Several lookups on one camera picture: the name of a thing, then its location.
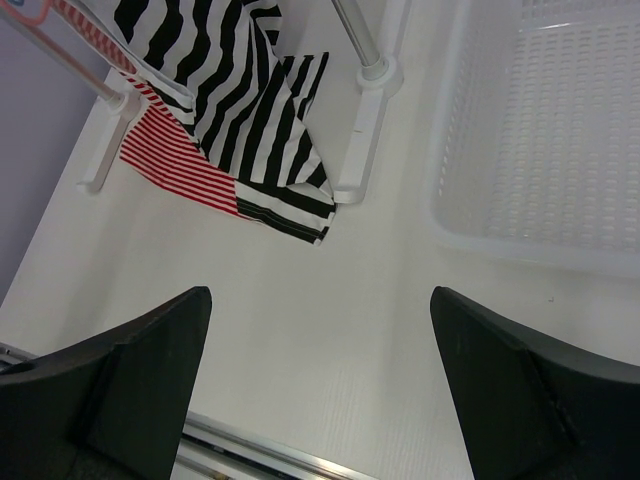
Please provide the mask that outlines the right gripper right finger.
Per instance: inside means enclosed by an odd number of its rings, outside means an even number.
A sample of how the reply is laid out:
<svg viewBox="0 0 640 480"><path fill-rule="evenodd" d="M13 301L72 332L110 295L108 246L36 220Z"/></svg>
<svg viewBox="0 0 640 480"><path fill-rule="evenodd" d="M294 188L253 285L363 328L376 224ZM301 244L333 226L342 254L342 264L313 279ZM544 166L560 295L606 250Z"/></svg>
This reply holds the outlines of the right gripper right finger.
<svg viewBox="0 0 640 480"><path fill-rule="evenodd" d="M430 314L477 479L636 479L639 368L446 288Z"/></svg>

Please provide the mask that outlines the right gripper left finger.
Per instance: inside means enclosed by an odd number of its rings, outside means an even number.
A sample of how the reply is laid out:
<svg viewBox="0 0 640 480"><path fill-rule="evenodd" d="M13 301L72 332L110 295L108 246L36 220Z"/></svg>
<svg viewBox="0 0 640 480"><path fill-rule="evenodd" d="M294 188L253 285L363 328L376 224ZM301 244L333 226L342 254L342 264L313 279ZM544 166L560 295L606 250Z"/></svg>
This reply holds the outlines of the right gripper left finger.
<svg viewBox="0 0 640 480"><path fill-rule="evenodd" d="M1 372L4 479L167 479L212 310L204 286Z"/></svg>

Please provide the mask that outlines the pink wire hanger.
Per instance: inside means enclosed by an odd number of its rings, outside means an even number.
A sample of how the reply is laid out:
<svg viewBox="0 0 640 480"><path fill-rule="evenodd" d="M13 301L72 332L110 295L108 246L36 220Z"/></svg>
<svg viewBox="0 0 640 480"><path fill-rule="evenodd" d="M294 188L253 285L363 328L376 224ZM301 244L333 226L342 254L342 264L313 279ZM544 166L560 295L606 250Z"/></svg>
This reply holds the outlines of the pink wire hanger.
<svg viewBox="0 0 640 480"><path fill-rule="evenodd" d="M109 108L112 110L119 108L123 104L125 96L107 86L39 28L46 20L53 2L36 1L33 6L28 6L27 3L26 1L1 0L2 15L16 31L32 44L82 80Z"/></svg>

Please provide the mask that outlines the black white striped tank top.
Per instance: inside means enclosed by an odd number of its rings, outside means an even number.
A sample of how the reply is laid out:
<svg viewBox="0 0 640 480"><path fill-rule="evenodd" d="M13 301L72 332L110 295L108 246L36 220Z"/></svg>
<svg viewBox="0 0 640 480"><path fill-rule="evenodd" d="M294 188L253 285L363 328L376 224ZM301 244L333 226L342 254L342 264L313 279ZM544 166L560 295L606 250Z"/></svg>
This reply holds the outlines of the black white striped tank top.
<svg viewBox="0 0 640 480"><path fill-rule="evenodd" d="M336 205L304 119L329 57L276 54L275 1L102 1L92 12L207 161L239 217L319 244Z"/></svg>

